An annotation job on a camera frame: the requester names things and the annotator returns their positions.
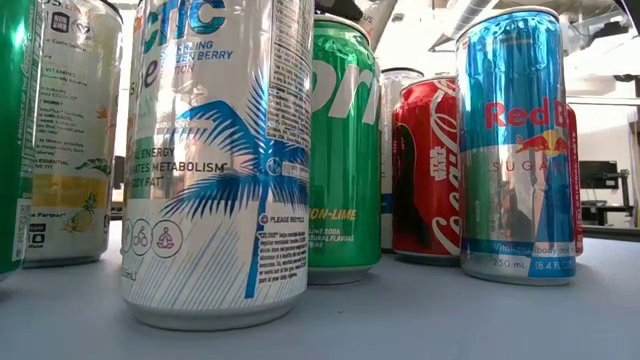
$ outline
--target can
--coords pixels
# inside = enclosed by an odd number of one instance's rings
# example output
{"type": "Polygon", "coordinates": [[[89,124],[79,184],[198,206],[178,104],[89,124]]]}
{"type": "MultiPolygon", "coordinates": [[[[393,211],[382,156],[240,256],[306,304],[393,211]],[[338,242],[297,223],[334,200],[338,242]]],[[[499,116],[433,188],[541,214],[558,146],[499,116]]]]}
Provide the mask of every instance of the can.
{"type": "Polygon", "coordinates": [[[44,58],[25,267],[107,249],[122,17],[101,0],[44,1],[44,58]]]}
{"type": "Polygon", "coordinates": [[[578,157],[578,123],[576,112],[567,105],[569,119],[569,166],[571,168],[571,210],[576,246],[576,256],[584,251],[584,235],[582,230],[582,202],[580,201],[580,161],[578,157]]]}
{"type": "Polygon", "coordinates": [[[312,16],[311,0],[145,1],[122,264],[140,321],[247,327],[306,289],[312,16]]]}
{"type": "Polygon", "coordinates": [[[458,265],[455,77],[419,80],[401,99],[393,114],[393,250],[409,262],[458,265]]]}
{"type": "Polygon", "coordinates": [[[376,51],[397,3],[398,0],[356,0],[362,10],[358,25],[369,36],[371,50],[376,51]]]}
{"type": "Polygon", "coordinates": [[[506,10],[471,25],[456,52],[462,268],[493,281],[567,284],[575,246],[558,15],[506,10]]]}
{"type": "Polygon", "coordinates": [[[348,20],[316,15],[313,44],[309,284],[343,284],[380,260],[379,68],[348,20]]]}
{"type": "Polygon", "coordinates": [[[42,55],[42,5],[14,0],[0,4],[2,87],[2,222],[0,282],[20,269],[31,214],[35,153],[34,119],[42,55]]]}
{"type": "Polygon", "coordinates": [[[140,93],[140,62],[142,61],[142,31],[144,29],[144,2],[138,1],[138,7],[136,8],[136,17],[133,20],[133,43],[131,46],[131,70],[129,76],[129,113],[127,115],[127,148],[126,156],[124,158],[124,191],[123,191],[123,209],[122,218],[125,219],[124,226],[122,226],[122,236],[120,247],[120,253],[124,254],[124,239],[131,233],[131,227],[133,224],[126,221],[127,218],[127,189],[129,184],[129,168],[131,160],[135,155],[134,139],[135,139],[135,119],[138,111],[138,95],[140,93]]]}
{"type": "Polygon", "coordinates": [[[400,91],[409,83],[423,78],[422,72],[407,68],[395,67],[381,71],[381,110],[380,110],[380,242],[382,251],[393,249],[393,164],[392,135],[393,135],[393,110],[400,101],[400,91]]]}

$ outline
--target palm tree graphic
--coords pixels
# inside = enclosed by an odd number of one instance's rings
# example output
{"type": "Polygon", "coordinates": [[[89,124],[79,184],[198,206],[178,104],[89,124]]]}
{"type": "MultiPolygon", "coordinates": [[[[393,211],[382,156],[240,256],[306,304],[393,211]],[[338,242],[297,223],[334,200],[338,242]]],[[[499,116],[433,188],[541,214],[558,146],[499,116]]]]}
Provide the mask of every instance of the palm tree graphic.
{"type": "Polygon", "coordinates": [[[162,208],[164,217],[186,213],[191,220],[222,212],[231,217],[239,207],[258,201],[245,298],[255,295],[260,254],[259,233],[268,221],[267,200],[292,207],[308,207],[308,181],[283,174],[284,163],[308,167],[309,152],[304,147],[267,138],[267,81],[254,74],[248,99],[246,120],[225,101],[216,100],[196,106],[180,115],[179,121],[206,120],[210,126],[166,130],[165,138],[191,138],[206,145],[216,144],[232,157],[243,157],[236,167],[195,181],[177,193],[162,208]]]}

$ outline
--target energy drink can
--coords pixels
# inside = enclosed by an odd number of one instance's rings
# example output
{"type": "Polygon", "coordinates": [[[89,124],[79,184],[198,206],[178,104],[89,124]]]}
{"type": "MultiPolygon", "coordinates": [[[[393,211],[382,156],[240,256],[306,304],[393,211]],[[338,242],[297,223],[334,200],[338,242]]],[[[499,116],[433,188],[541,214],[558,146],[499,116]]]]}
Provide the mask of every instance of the energy drink can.
{"type": "Polygon", "coordinates": [[[493,281],[567,284],[575,245],[558,16],[509,9],[472,25],[456,48],[462,268],[493,281]]]}
{"type": "Polygon", "coordinates": [[[35,154],[34,119],[42,55],[42,5],[33,0],[0,4],[0,68],[4,85],[2,222],[0,222],[0,281],[18,270],[24,258],[31,213],[35,154]]]}
{"type": "Polygon", "coordinates": [[[402,90],[393,116],[393,250],[400,259],[460,263],[455,77],[402,90]]]}
{"type": "Polygon", "coordinates": [[[362,10],[362,19],[358,25],[371,39],[371,49],[376,51],[382,34],[391,19],[393,9],[398,0],[357,0],[356,5],[362,10]]]}
{"type": "Polygon", "coordinates": [[[576,256],[582,255],[584,241],[582,234],[582,202],[580,201],[580,161],[578,158],[578,123],[576,112],[567,105],[569,119],[569,166],[571,167],[571,210],[576,245],[576,256]]]}
{"type": "Polygon", "coordinates": [[[381,72],[381,110],[380,110],[380,241],[382,251],[393,248],[393,164],[391,145],[393,136],[393,110],[400,101],[402,88],[423,78],[422,72],[412,68],[388,68],[381,72]]]}
{"type": "Polygon", "coordinates": [[[124,253],[124,239],[127,238],[127,234],[131,233],[131,227],[133,224],[126,221],[127,218],[127,189],[129,180],[129,165],[134,157],[134,143],[135,139],[135,119],[138,111],[138,95],[140,93],[140,62],[142,61],[142,31],[144,29],[144,2],[139,0],[138,7],[136,9],[136,17],[133,21],[133,44],[131,48],[131,72],[129,77],[129,113],[127,116],[127,149],[124,159],[124,196],[123,196],[123,216],[125,219],[124,226],[122,226],[122,241],[123,246],[120,248],[120,252],[124,253]]]}
{"type": "Polygon", "coordinates": [[[313,44],[309,283],[342,284],[380,260],[379,69],[348,20],[316,15],[313,44]]]}
{"type": "Polygon", "coordinates": [[[221,330],[307,285],[313,2],[145,1],[123,296],[142,322],[221,330]]]}
{"type": "Polygon", "coordinates": [[[122,17],[102,0],[44,1],[33,206],[25,267],[107,249],[122,17]]]}

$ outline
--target white table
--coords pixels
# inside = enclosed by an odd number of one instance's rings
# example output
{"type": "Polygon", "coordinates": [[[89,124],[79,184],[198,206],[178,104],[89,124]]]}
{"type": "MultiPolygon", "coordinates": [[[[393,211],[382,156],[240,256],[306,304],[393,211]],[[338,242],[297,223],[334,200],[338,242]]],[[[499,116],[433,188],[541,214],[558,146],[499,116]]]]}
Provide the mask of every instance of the white table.
{"type": "Polygon", "coordinates": [[[476,280],[385,255],[364,281],[312,287],[255,328],[150,328],[119,293],[120,223],[102,261],[0,284],[0,359],[640,359],[640,244],[587,239],[573,285],[476,280]]]}

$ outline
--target can rim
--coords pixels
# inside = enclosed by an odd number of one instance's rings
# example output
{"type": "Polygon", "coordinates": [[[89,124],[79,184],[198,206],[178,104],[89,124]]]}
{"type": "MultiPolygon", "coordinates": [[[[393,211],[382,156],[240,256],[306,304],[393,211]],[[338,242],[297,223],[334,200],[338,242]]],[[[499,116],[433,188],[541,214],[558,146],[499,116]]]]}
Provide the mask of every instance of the can rim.
{"type": "Polygon", "coordinates": [[[313,15],[313,21],[328,21],[328,22],[334,22],[334,23],[338,23],[338,24],[349,26],[349,27],[353,28],[354,30],[358,31],[360,34],[362,34],[362,36],[364,36],[364,38],[367,40],[367,45],[371,46],[371,38],[369,38],[369,34],[367,34],[367,32],[364,31],[362,26],[354,23],[351,20],[343,19],[343,18],[341,18],[339,16],[335,16],[335,15],[315,14],[315,15],[313,15]]]}
{"type": "Polygon", "coordinates": [[[428,78],[412,81],[412,82],[410,82],[407,85],[402,87],[402,89],[400,90],[400,95],[402,95],[402,93],[405,90],[407,90],[408,88],[410,88],[410,87],[412,87],[414,85],[422,84],[423,82],[432,82],[432,81],[436,81],[436,80],[445,80],[445,79],[453,79],[453,80],[455,80],[456,78],[457,78],[457,76],[455,76],[453,74],[443,74],[443,75],[434,75],[434,76],[430,76],[428,78]]]}
{"type": "Polygon", "coordinates": [[[382,71],[380,71],[380,73],[384,74],[386,72],[391,72],[391,71],[411,71],[411,72],[420,74],[420,76],[424,76],[424,73],[422,71],[418,70],[418,69],[414,69],[414,68],[410,68],[410,67],[403,67],[403,66],[386,68],[386,69],[383,69],[382,71]]]}
{"type": "Polygon", "coordinates": [[[117,6],[115,6],[114,4],[112,4],[109,0],[100,0],[103,4],[107,5],[107,7],[111,8],[111,10],[113,10],[116,15],[118,15],[118,18],[120,19],[120,23],[124,24],[124,20],[122,19],[122,14],[120,14],[120,10],[118,9],[117,6]]]}
{"type": "Polygon", "coordinates": [[[513,14],[513,13],[517,13],[517,12],[542,12],[542,13],[547,13],[547,14],[555,17],[556,19],[560,19],[560,16],[558,15],[558,13],[555,10],[550,9],[548,7],[534,6],[534,5],[516,6],[516,7],[510,8],[510,9],[502,10],[502,11],[496,13],[496,14],[493,14],[491,16],[487,16],[487,17],[482,18],[480,20],[476,20],[476,21],[472,22],[471,24],[467,25],[464,29],[462,29],[462,31],[460,32],[460,35],[458,35],[456,37],[456,45],[457,45],[457,42],[460,41],[460,39],[462,39],[469,32],[469,30],[471,30],[471,28],[476,27],[476,25],[480,25],[485,21],[488,21],[488,20],[491,20],[491,19],[495,19],[495,18],[503,16],[503,15],[513,14]]]}

